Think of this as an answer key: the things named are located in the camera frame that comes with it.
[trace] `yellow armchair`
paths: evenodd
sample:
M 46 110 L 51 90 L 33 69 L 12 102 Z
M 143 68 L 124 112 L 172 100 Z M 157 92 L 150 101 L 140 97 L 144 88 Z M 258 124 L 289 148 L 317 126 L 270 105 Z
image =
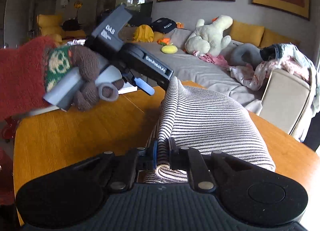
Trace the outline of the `yellow armchair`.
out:
M 62 23 L 61 15 L 43 15 L 37 16 L 37 24 L 40 28 L 40 34 L 42 36 L 49 35 L 53 38 L 57 45 L 66 43 L 76 38 L 85 38 L 85 32 L 83 30 L 77 31 L 64 31 L 60 24 Z

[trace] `pink cloth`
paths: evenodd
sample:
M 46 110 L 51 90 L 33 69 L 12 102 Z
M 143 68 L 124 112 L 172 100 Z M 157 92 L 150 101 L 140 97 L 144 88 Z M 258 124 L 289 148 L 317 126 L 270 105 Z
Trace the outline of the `pink cloth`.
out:
M 245 67 L 231 67 L 228 65 L 228 62 L 225 60 L 223 55 L 214 57 L 210 53 L 200 54 L 200 51 L 195 51 L 193 56 L 196 56 L 205 62 L 210 62 L 228 69 L 230 71 L 231 78 L 236 79 L 242 85 L 255 91 L 261 88 L 264 80 L 268 79 L 271 71 L 276 68 L 286 70 L 290 74 L 302 78 L 307 83 L 310 82 L 308 68 L 301 67 L 291 56 L 283 57 L 281 59 L 272 59 L 270 61 L 263 61 L 256 67 L 255 71 L 250 64 L 247 64 Z
M 199 55 L 199 51 L 195 51 L 193 53 L 193 56 L 198 57 L 199 59 L 205 61 L 205 62 L 210 62 L 215 65 L 218 65 L 223 68 L 229 68 L 230 66 L 228 65 L 228 61 L 225 60 L 224 56 L 218 55 L 217 57 L 212 56 L 210 53 L 206 54 L 201 54 Z

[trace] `wooden table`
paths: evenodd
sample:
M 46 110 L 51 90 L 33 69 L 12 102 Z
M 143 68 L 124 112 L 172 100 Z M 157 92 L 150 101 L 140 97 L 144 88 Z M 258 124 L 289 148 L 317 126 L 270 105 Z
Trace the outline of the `wooden table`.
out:
M 184 84 L 199 86 L 191 81 Z M 151 97 L 140 90 L 120 95 L 113 103 L 101 101 L 85 113 L 71 108 L 67 113 L 57 110 L 22 120 L 14 147 L 15 192 L 34 178 L 104 151 L 120 155 L 144 146 L 164 97 L 160 87 L 155 90 Z M 268 146 L 276 172 L 298 181 L 307 190 L 309 204 L 302 224 L 309 231 L 318 230 L 320 158 L 276 126 L 253 113 L 250 116 Z

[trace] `small orange toy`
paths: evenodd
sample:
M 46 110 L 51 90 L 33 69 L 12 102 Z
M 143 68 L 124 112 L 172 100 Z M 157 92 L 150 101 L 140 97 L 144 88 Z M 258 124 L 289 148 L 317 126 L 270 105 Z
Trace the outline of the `small orange toy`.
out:
M 184 28 L 184 24 L 182 24 L 182 23 L 177 23 L 177 28 L 178 28 L 178 29 L 183 29 L 183 28 Z
M 158 44 L 163 45 L 163 46 L 167 46 L 170 44 L 170 38 L 163 38 L 158 40 Z

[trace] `brown knitted glove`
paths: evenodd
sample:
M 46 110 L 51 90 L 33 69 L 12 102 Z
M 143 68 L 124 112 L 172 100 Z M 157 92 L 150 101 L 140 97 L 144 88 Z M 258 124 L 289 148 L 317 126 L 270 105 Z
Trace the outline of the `brown knitted glove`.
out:
M 123 88 L 124 81 L 123 81 L 123 79 L 119 79 L 119 80 L 113 82 L 113 84 L 114 84 L 114 86 L 115 86 L 118 90 L 120 90 L 121 88 Z M 113 89 L 111 89 L 111 88 L 109 88 L 109 87 L 104 87 L 104 88 L 102 89 L 102 95 L 103 95 L 104 97 L 106 97 L 106 98 L 111 97 L 112 92 L 113 92 Z
M 94 82 L 85 83 L 81 90 L 76 92 L 73 101 L 80 111 L 87 111 L 96 105 L 99 101 L 99 93 Z
M 95 81 L 99 76 L 97 55 L 87 47 L 73 45 L 70 47 L 72 62 L 79 67 L 79 73 L 85 81 Z
M 113 82 L 113 84 L 118 90 L 120 90 L 124 85 L 124 81 L 123 79 L 119 79 Z M 102 95 L 106 98 L 109 98 L 112 95 L 112 91 L 113 89 L 104 87 L 102 89 Z M 81 90 L 77 91 L 73 97 L 76 107 L 82 112 L 93 108 L 99 102 L 99 99 L 98 88 L 95 86 L 93 81 L 85 83 Z

